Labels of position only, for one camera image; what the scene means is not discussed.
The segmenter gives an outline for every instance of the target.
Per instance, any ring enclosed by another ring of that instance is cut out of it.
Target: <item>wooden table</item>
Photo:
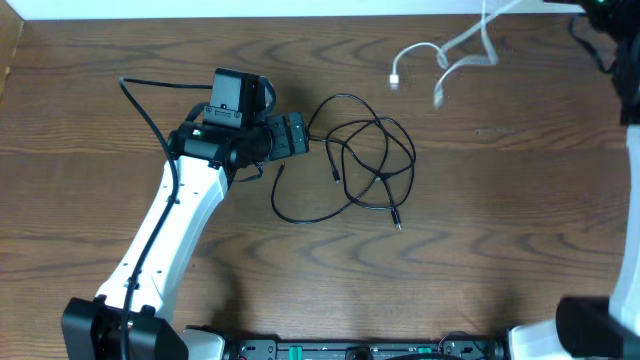
[[[28,22],[0,104],[0,358],[64,358],[60,316],[91,299],[156,193],[163,154],[119,76],[210,84],[217,67],[267,76],[277,111],[309,119],[350,92],[403,124],[418,147],[397,231],[352,208],[317,225],[271,211],[277,165],[235,184],[200,239],[175,328],[211,324],[283,338],[491,334],[552,317],[563,294],[609,294],[624,247],[629,169],[619,102],[566,33],[567,16],[505,16],[496,68],[463,69],[435,111],[434,54],[476,16]],[[601,37],[603,51],[612,44]],[[452,56],[481,50],[477,38]],[[168,134],[207,91],[133,86]],[[365,117],[332,105],[318,133]],[[379,135],[354,140],[379,156]],[[350,173],[362,178],[361,169]],[[394,180],[398,193],[407,178]],[[371,195],[381,197],[381,190]],[[283,211],[345,201],[323,146],[287,160]]]

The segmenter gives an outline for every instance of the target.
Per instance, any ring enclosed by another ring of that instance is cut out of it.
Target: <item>white wall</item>
[[[488,0],[489,8],[510,0]],[[25,20],[475,14],[482,0],[8,0]],[[578,12],[523,0],[516,13]]]

